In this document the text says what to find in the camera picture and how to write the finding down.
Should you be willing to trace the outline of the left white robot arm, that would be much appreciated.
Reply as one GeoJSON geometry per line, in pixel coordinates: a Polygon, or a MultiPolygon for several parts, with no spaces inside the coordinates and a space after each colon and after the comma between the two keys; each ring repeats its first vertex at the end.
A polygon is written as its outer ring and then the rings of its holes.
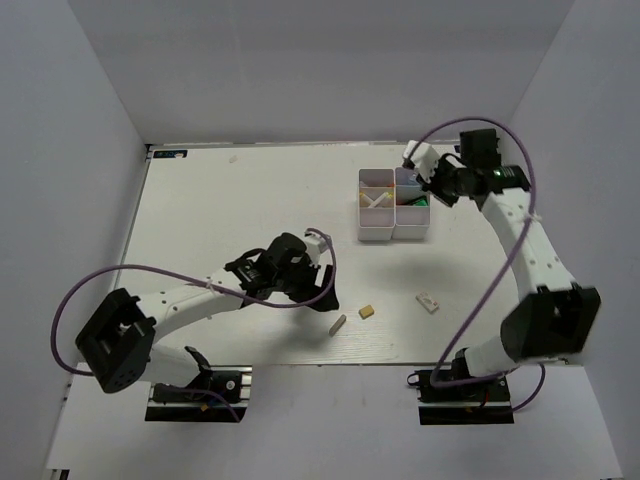
{"type": "Polygon", "coordinates": [[[118,393],[138,381],[180,389],[199,399],[211,387],[211,365],[197,349],[161,345],[169,334],[219,314],[249,306],[316,312],[339,308],[337,264],[320,265],[333,254],[332,240],[309,228],[303,236],[283,233],[265,248],[250,250],[204,279],[185,277],[173,289],[137,296],[124,288],[110,292],[76,337],[76,346],[103,392],[118,393]]]}

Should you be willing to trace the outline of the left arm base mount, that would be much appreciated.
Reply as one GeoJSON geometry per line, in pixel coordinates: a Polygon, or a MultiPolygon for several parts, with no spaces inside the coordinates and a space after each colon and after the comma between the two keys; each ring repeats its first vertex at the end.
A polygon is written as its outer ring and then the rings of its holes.
{"type": "Polygon", "coordinates": [[[239,423],[245,416],[252,384],[251,367],[215,367],[194,347],[183,349],[197,367],[184,387],[154,384],[145,420],[177,423],[239,423]]]}

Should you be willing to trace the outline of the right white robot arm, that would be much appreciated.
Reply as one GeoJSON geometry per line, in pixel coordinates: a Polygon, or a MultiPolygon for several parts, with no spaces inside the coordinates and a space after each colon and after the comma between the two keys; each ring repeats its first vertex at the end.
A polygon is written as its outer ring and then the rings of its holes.
{"type": "Polygon", "coordinates": [[[507,256],[499,272],[516,281],[519,302],[498,334],[431,374],[432,387],[466,399],[522,364],[581,352],[601,306],[598,291],[580,286],[564,266],[536,215],[532,169],[503,164],[498,143],[495,130],[473,130],[461,133],[455,163],[425,141],[408,144],[403,155],[404,168],[444,205],[462,197],[476,203],[507,256]]]}

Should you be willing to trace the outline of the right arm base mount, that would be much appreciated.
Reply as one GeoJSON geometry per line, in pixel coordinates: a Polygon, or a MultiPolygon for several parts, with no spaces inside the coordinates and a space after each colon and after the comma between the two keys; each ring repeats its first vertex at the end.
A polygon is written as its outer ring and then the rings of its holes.
{"type": "Polygon", "coordinates": [[[433,369],[416,370],[407,385],[417,391],[421,426],[474,426],[513,424],[511,394],[502,375],[470,385],[436,388],[433,369]]]}

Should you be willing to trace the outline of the grey eraser stick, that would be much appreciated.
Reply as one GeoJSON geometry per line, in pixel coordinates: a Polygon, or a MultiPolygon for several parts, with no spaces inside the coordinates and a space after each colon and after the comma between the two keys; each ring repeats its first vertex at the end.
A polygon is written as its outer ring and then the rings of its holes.
{"type": "Polygon", "coordinates": [[[347,321],[347,316],[342,314],[335,322],[334,324],[330,327],[329,329],[329,336],[330,337],[334,337],[336,335],[336,333],[344,326],[344,324],[347,321]]]}

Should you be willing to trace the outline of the green black highlighter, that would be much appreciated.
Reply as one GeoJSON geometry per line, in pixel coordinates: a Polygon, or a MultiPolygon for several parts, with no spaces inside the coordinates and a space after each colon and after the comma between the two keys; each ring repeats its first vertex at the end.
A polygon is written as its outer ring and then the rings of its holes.
{"type": "Polygon", "coordinates": [[[411,207],[428,207],[429,200],[426,196],[420,196],[415,199],[409,200],[403,203],[403,206],[411,206],[411,207]]]}

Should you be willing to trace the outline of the tan eraser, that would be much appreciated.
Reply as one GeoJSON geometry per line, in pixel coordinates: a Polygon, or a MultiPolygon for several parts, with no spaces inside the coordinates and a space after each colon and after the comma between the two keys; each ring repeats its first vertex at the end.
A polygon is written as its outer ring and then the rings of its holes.
{"type": "Polygon", "coordinates": [[[366,305],[358,311],[358,314],[361,319],[367,319],[371,317],[374,313],[375,313],[374,308],[371,305],[366,305]]]}

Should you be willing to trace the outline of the pale yellow white marker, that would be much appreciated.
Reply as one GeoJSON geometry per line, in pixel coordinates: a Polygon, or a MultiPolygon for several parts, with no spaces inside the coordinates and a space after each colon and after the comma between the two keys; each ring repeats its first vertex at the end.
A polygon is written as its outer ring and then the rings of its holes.
{"type": "Polygon", "coordinates": [[[381,194],[378,198],[373,200],[369,204],[369,208],[385,207],[392,200],[393,200],[393,194],[391,192],[385,192],[381,194]]]}

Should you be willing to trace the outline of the clear blue glue bottle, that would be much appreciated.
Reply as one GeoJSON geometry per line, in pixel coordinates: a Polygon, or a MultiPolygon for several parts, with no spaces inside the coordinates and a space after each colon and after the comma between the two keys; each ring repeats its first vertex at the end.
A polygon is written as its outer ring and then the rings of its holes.
{"type": "Polygon", "coordinates": [[[404,184],[405,185],[409,185],[409,186],[419,186],[420,183],[417,180],[417,173],[416,172],[409,172],[407,174],[406,179],[404,180],[404,184]]]}

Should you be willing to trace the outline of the white boxed eraser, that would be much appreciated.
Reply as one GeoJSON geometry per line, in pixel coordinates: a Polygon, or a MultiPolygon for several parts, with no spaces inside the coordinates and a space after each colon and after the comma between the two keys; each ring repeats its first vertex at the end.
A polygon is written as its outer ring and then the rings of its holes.
{"type": "Polygon", "coordinates": [[[415,297],[416,301],[430,314],[434,314],[440,309],[439,302],[428,292],[420,292],[415,297]]]}

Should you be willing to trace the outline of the yellow capped white marker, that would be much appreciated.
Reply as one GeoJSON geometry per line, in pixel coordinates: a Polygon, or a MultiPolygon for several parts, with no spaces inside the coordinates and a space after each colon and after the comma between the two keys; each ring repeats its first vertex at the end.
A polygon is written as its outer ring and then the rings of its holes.
{"type": "Polygon", "coordinates": [[[376,198],[378,198],[381,194],[376,194],[376,193],[370,194],[370,193],[367,193],[367,192],[365,192],[365,191],[361,190],[361,191],[359,192],[359,201],[360,201],[360,206],[361,206],[362,208],[369,208],[369,204],[370,204],[373,200],[375,200],[376,198]]]}

